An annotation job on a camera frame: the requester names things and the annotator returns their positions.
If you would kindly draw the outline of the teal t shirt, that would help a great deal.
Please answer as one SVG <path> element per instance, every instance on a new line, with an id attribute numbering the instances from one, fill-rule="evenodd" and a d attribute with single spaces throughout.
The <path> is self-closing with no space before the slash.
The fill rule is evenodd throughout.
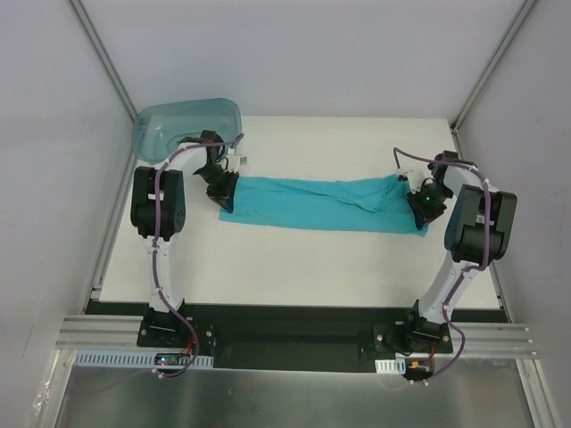
<path id="1" fill-rule="evenodd" d="M 241 177 L 224 222 L 293 229 L 427 234 L 406 201 L 410 186 L 397 175 L 352 181 Z"/>

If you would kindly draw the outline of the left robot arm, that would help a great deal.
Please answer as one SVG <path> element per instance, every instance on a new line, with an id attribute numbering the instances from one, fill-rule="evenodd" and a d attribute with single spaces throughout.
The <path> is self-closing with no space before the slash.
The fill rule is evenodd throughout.
<path id="1" fill-rule="evenodd" d="M 130 221 L 143 239 L 150 260 L 151 292 L 148 310 L 140 326 L 140 347 L 199 345 L 198 334 L 185 318 L 184 292 L 174 279 L 175 241 L 186 223 L 185 181 L 200 177 L 206 196 L 226 213 L 234 211 L 239 167 L 243 157 L 236 147 L 244 138 L 230 141 L 210 130 L 199 136 L 184 136 L 178 148 L 153 166 L 134 172 Z"/>

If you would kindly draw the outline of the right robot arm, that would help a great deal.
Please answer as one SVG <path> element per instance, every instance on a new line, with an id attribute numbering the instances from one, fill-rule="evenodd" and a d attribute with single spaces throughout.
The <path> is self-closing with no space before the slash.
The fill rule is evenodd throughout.
<path id="1" fill-rule="evenodd" d="M 404 321 L 382 333 L 389 350 L 450 353 L 451 315 L 473 278 L 501 259 L 509 246 L 517 197 L 490 185 L 476 164 L 443 151 L 426 161 L 430 177 L 406 195 L 417 229 L 423 229 L 454 199 L 443 237 L 444 262 L 426 293 Z"/>

